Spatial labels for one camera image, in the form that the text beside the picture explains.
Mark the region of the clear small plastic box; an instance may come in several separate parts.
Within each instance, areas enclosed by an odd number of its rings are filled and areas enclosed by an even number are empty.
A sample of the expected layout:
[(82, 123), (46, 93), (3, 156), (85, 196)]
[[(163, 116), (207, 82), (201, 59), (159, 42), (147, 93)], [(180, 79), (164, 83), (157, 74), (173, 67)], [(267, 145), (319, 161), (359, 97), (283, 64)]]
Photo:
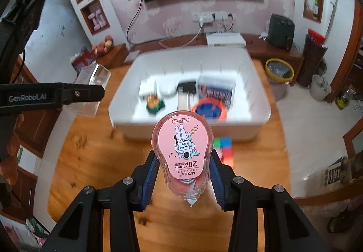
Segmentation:
[(111, 72), (102, 65), (83, 67), (74, 82), (73, 101), (66, 107), (78, 115), (95, 117), (110, 77)]

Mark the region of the white square charger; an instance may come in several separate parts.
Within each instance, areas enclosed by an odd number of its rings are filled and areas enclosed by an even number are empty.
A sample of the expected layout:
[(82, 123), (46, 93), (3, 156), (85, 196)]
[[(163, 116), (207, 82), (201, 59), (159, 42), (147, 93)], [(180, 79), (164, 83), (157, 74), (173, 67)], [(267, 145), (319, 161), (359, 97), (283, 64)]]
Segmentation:
[(153, 79), (146, 79), (140, 82), (140, 88), (138, 93), (140, 99), (146, 99), (151, 94), (153, 95), (157, 94), (156, 81)]

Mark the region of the white round case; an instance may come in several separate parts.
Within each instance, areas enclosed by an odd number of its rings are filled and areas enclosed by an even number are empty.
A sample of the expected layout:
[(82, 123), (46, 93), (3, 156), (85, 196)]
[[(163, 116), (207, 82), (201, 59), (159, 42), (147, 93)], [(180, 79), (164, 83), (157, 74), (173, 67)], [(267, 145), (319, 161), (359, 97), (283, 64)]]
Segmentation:
[(177, 93), (177, 86), (174, 83), (159, 84), (159, 93), (162, 97), (173, 97)]

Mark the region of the pink correction tape dispenser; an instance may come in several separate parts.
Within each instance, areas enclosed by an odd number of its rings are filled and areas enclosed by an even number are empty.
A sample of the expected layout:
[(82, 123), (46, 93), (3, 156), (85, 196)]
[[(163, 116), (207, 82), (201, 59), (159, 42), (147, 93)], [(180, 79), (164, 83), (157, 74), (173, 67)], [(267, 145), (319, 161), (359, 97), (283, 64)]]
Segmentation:
[(154, 127), (151, 145), (170, 191), (191, 207), (210, 181), (213, 132), (192, 111), (175, 111)]

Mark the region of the beige rectangular block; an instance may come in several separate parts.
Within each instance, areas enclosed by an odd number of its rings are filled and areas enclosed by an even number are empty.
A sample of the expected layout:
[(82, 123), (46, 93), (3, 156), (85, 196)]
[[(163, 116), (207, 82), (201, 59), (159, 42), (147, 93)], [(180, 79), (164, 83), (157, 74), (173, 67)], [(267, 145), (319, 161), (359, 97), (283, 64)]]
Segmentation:
[(179, 92), (178, 93), (178, 111), (189, 111), (189, 93)]

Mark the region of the red gift box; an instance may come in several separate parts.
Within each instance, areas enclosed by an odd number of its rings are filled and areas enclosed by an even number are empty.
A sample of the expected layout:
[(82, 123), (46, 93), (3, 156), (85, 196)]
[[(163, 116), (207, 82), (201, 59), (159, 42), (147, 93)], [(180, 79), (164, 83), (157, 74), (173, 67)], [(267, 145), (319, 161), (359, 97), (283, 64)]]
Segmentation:
[(76, 54), (70, 62), (76, 73), (80, 74), (80, 71), (83, 69), (83, 67), (93, 64), (96, 58), (97, 57), (94, 53), (84, 50), (79, 54)]

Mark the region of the multicolour puzzle cube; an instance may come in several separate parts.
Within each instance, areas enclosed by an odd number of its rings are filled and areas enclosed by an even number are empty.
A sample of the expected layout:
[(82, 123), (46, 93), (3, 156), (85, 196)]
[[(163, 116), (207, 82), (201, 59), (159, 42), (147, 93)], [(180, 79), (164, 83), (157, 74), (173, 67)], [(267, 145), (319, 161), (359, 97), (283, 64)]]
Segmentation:
[(216, 150), (222, 164), (234, 168), (234, 156), (232, 149), (232, 139), (230, 137), (216, 137), (213, 141), (213, 148)]

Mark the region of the orange blue tape measure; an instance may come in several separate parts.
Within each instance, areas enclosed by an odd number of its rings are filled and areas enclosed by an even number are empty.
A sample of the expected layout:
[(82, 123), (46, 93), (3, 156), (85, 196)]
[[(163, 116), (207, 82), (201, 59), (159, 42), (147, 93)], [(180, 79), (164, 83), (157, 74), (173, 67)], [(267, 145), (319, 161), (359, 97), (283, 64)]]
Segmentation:
[(227, 118), (227, 109), (221, 100), (216, 98), (202, 98), (195, 104), (191, 110), (199, 114), (206, 120), (216, 122), (225, 121)]

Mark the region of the white bucket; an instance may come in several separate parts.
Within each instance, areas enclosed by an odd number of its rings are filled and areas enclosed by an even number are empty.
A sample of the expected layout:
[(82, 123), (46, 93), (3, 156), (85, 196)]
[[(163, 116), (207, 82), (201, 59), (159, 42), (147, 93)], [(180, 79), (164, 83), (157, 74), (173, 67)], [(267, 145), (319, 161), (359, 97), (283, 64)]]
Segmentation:
[(332, 92), (330, 84), (324, 76), (314, 74), (309, 87), (309, 93), (315, 101), (323, 101)]

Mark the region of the yellow rim trash bin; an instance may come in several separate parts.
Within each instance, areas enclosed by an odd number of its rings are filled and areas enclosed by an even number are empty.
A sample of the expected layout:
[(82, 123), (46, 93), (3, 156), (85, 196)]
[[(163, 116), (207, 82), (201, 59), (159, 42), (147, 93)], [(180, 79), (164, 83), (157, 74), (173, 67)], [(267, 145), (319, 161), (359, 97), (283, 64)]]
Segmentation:
[(265, 64), (265, 72), (276, 101), (284, 97), (288, 85), (295, 76), (292, 66), (281, 59), (269, 59)]

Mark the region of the white plastic storage bin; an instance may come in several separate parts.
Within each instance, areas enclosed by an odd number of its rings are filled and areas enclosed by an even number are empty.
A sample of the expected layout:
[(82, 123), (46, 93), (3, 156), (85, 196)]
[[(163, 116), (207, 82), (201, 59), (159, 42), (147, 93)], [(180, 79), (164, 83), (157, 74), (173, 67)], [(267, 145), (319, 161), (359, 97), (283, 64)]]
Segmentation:
[(159, 120), (193, 109), (203, 98), (198, 89), (210, 87), (231, 92), (221, 116), (208, 120), (214, 135), (248, 141), (270, 120), (270, 103), (247, 49), (199, 46), (138, 56), (109, 105), (111, 124), (128, 138), (150, 139)]

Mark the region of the clear box with cards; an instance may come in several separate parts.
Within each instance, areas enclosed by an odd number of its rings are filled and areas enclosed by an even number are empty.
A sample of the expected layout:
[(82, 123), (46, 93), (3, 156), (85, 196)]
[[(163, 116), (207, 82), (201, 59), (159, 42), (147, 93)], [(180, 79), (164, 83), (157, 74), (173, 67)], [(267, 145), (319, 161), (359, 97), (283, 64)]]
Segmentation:
[(227, 109), (233, 104), (236, 81), (231, 78), (202, 74), (196, 81), (199, 99), (214, 98), (221, 101)]

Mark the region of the white power strip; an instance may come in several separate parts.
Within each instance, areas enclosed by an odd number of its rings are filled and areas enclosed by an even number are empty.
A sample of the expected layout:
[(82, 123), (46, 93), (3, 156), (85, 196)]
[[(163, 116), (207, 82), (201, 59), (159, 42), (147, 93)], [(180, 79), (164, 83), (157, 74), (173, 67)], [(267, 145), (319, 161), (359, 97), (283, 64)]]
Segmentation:
[(227, 20), (229, 16), (230, 16), (230, 14), (225, 11), (192, 12), (191, 13), (193, 22), (203, 22), (203, 23), (224, 21), (224, 20)]

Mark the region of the dark wicker basket red lid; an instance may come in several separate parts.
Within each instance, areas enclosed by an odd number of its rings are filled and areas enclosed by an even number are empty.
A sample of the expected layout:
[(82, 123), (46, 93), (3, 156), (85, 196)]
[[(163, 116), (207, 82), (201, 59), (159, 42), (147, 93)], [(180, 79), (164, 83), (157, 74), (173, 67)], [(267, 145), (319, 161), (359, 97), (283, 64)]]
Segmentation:
[(298, 85), (304, 88), (310, 86), (313, 74), (327, 51), (325, 43), (325, 37), (311, 28), (308, 29), (303, 48), (303, 64), (297, 76)]

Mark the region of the dark green air fryer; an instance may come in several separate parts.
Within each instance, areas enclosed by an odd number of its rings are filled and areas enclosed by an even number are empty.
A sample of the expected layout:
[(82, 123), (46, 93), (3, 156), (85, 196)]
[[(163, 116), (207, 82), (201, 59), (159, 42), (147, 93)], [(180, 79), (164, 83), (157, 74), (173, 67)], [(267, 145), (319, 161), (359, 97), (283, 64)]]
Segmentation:
[(268, 41), (279, 49), (292, 48), (295, 33), (294, 22), (283, 15), (272, 14), (268, 28)]

